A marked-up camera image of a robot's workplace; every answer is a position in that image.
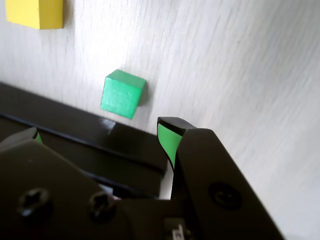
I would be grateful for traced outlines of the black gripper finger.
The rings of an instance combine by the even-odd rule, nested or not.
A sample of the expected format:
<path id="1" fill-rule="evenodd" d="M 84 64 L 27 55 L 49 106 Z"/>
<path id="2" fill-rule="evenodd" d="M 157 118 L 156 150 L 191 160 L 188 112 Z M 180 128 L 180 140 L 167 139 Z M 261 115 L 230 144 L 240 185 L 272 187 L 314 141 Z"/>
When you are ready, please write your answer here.
<path id="1" fill-rule="evenodd" d="M 262 202 L 217 135 L 179 117 L 157 119 L 158 142 L 173 170 L 180 200 L 197 240 L 281 240 Z"/>
<path id="2" fill-rule="evenodd" d="M 3 240 L 128 240 L 113 198 L 37 139 L 32 127 L 0 143 Z"/>

